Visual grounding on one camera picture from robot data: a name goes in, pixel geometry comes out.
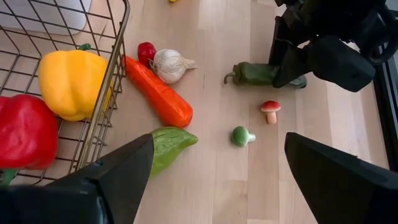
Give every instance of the orange carrot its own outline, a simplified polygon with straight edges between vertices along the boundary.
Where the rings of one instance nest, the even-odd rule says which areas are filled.
[[[192,107],[145,65],[125,56],[130,81],[145,96],[164,125],[184,128],[192,120]]]

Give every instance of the metal wire basket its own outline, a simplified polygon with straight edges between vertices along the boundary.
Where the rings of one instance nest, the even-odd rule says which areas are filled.
[[[31,7],[30,16],[21,10],[21,4],[25,10]],[[41,97],[37,69],[41,58],[54,50],[89,43],[92,52],[108,59],[91,119],[71,123],[57,118],[59,147],[53,167],[20,170],[13,184],[44,185],[99,158],[107,146],[106,133],[112,128],[112,112],[118,108],[116,99],[126,76],[121,60],[129,11],[128,0],[0,0],[0,96]],[[72,24],[78,17],[83,19],[82,27]],[[109,87],[112,97],[103,111]]]

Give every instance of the garlic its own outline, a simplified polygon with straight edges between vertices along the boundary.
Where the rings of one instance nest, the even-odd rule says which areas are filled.
[[[197,64],[176,50],[163,49],[156,52],[151,67],[163,82],[172,84],[179,81],[187,69],[197,68]]]

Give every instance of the wooden surface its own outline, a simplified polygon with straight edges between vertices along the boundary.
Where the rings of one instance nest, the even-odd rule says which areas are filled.
[[[122,1],[111,3],[118,20]],[[288,131],[387,167],[372,85],[350,93],[312,74],[303,90],[222,84],[234,64],[268,61],[274,17],[281,11],[272,0],[131,0],[127,55],[136,57],[137,44],[150,41],[158,50],[178,50],[199,66],[172,86],[194,109],[187,131],[199,142],[148,183],[135,224],[316,223],[284,155]],[[108,32],[106,25],[93,22],[99,32]],[[99,43],[111,45],[106,39]],[[267,125],[259,111],[267,100],[282,105],[277,125]],[[161,126],[127,80],[118,105],[104,152]],[[239,125],[257,136],[244,149],[229,142]]]

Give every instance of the yellow object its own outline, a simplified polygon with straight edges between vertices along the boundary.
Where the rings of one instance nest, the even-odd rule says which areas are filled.
[[[39,67],[39,85],[46,105],[67,121],[90,118],[106,66],[104,58],[84,50],[47,54]],[[104,109],[110,98],[109,89]]]

